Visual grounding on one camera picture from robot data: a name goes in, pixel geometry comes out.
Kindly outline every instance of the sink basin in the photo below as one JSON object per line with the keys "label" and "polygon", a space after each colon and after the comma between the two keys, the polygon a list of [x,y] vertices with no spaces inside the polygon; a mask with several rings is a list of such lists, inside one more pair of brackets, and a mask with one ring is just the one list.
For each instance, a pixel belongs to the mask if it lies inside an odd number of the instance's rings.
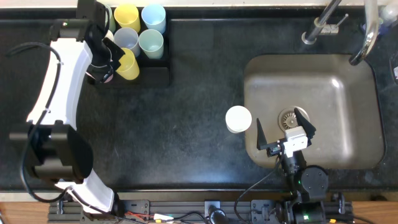
{"label": "sink basin", "polygon": [[307,165],[327,169],[366,169],[384,155],[384,140],[373,71],[366,62],[348,63],[349,55],[262,55],[244,71],[244,105],[252,114],[246,150],[259,166],[275,157],[256,148],[256,118],[268,142],[284,138],[297,125],[292,109],[316,127],[303,150]]}

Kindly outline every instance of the drain strainer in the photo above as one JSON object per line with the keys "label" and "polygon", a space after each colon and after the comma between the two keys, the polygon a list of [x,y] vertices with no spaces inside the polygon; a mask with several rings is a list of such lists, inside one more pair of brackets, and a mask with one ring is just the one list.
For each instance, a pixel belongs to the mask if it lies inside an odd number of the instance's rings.
{"label": "drain strainer", "polygon": [[281,128],[282,131],[295,128],[298,126],[296,120],[296,114],[294,114],[294,108],[300,110],[304,118],[307,119],[307,121],[310,121],[310,118],[308,117],[308,114],[307,112],[305,112],[305,110],[299,108],[298,106],[291,106],[289,108],[282,110],[282,112],[280,112],[279,114],[278,122],[279,122],[279,127]]}

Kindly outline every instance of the chrome faucet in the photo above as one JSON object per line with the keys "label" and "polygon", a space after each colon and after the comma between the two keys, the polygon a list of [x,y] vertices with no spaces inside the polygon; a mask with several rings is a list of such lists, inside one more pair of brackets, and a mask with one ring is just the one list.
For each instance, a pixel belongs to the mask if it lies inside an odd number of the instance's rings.
{"label": "chrome faucet", "polygon": [[[337,25],[329,25],[328,27],[326,22],[340,2],[341,0],[332,0],[327,5],[321,16],[314,20],[310,29],[302,34],[302,40],[304,43],[314,44],[315,41],[317,41],[318,35],[338,33],[338,26],[347,18],[348,15],[346,15]],[[374,43],[376,42],[379,32],[379,12],[377,10],[377,0],[364,0],[364,5],[366,14],[365,40],[361,49],[358,50],[358,53],[353,54],[349,58],[349,63],[351,65],[359,64],[366,58],[366,56],[368,56]]]}

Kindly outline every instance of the black countertop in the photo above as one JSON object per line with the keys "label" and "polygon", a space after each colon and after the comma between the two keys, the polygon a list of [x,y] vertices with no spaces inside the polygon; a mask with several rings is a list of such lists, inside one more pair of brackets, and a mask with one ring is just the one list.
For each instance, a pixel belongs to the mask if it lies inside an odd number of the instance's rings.
{"label": "black countertop", "polygon": [[[250,186],[270,169],[250,160],[244,133],[230,133],[224,121],[230,107],[244,104],[246,64],[262,54],[350,54],[363,42],[358,29],[363,10],[353,10],[358,16],[345,21],[338,35],[319,37],[314,45],[305,45],[300,36],[321,10],[255,10],[261,18],[244,10],[232,19],[222,19],[232,14],[224,9],[168,11],[172,55],[168,88],[105,90],[84,82],[78,132],[91,144],[94,169],[107,186],[125,191]],[[22,189],[18,175],[21,150],[12,147],[8,134],[13,124],[26,120],[34,106],[49,58],[45,50],[13,58],[5,58],[4,53],[23,42],[48,42],[52,24],[45,16],[18,19],[13,12],[11,18],[3,15],[0,20],[0,191]],[[376,77],[386,141],[384,159],[373,169],[329,170],[331,190],[398,188],[398,86],[389,62],[398,58],[397,39],[395,28],[376,42],[367,58]],[[37,190],[54,189],[38,180],[29,182]],[[283,177],[274,174],[259,188],[284,190],[287,186]]]}

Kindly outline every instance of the wooden surface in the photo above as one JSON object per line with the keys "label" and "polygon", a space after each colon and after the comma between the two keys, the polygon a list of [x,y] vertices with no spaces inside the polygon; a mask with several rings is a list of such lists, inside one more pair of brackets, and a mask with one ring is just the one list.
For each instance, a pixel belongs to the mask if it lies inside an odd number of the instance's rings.
{"label": "wooden surface", "polygon": [[[353,202],[355,215],[377,224],[398,223],[398,202]],[[49,205],[38,202],[4,202],[0,211],[5,224],[47,223]]]}

